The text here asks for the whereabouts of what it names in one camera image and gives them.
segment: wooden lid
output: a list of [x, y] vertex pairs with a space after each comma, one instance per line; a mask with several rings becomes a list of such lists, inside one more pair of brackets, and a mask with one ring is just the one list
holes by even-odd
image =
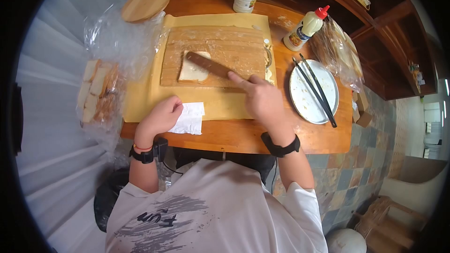
[[170, 0], [128, 0], [122, 7], [122, 19], [129, 23], [141, 23], [166, 8]]

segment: black tongs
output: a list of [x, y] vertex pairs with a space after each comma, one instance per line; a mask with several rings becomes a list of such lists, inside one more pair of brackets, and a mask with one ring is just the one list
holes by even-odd
[[309, 66], [307, 60], [303, 57], [303, 55], [300, 53], [300, 57], [303, 60], [303, 62], [305, 63], [307, 69], [309, 70], [309, 72], [311, 73], [312, 78], [314, 79], [315, 84], [317, 85], [317, 88], [319, 89], [320, 95], [322, 96], [322, 98], [319, 96], [319, 94], [317, 93], [317, 91], [314, 88], [314, 85], [312, 85], [311, 81], [309, 80], [308, 76], [305, 74], [305, 72], [301, 69], [300, 65], [297, 63], [297, 61], [295, 60], [294, 57], [292, 57], [292, 60], [295, 63], [295, 66], [298, 68], [298, 70], [301, 72], [301, 75], [303, 76], [303, 78], [307, 81], [308, 86], [311, 88], [312, 92], [314, 93], [315, 97], [317, 98], [317, 100], [319, 101], [319, 104], [322, 106], [323, 110], [325, 111], [325, 114], [327, 115], [328, 119], [330, 120], [331, 126], [333, 128], [336, 128], [336, 120], [334, 119], [333, 113], [330, 109], [330, 104], [328, 103], [327, 97], [325, 97], [325, 93], [323, 92], [322, 87], [320, 86], [319, 81], [317, 80], [317, 77], [315, 76], [314, 72], [312, 71], [311, 67]]

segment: white plate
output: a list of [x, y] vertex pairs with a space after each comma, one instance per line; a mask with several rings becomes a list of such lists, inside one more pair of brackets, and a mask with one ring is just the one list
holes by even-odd
[[[320, 86], [327, 97], [333, 115], [336, 113], [339, 105], [339, 90], [336, 81], [331, 73], [316, 60], [307, 60], [312, 71], [317, 77]], [[311, 73], [307, 69], [305, 63], [299, 63], [303, 72], [309, 77], [314, 88], [320, 96], [320, 92], [312, 79]], [[323, 124], [329, 121], [325, 111], [320, 106], [319, 101], [303, 78], [301, 72], [295, 67], [289, 79], [289, 91], [291, 93], [292, 102], [297, 112], [306, 120], [315, 124]]]

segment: wrist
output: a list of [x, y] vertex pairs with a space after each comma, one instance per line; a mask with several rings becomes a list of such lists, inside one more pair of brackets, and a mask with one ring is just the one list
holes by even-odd
[[135, 135], [134, 149], [137, 154], [150, 151], [153, 148], [155, 134]]
[[294, 129], [292, 129], [289, 123], [280, 123], [276, 126], [267, 127], [267, 132], [273, 144], [281, 147], [290, 145], [295, 139]]

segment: gray graphic print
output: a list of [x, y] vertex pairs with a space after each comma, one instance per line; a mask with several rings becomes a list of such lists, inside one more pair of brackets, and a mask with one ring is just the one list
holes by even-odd
[[181, 250], [185, 245], [175, 246], [173, 243], [180, 234], [194, 229], [190, 227], [194, 220], [178, 221], [176, 217], [183, 212], [200, 212], [208, 206], [204, 200], [177, 195], [163, 202], [154, 202], [149, 208], [154, 210], [140, 214], [116, 233], [116, 238], [126, 237], [134, 242], [132, 253]]

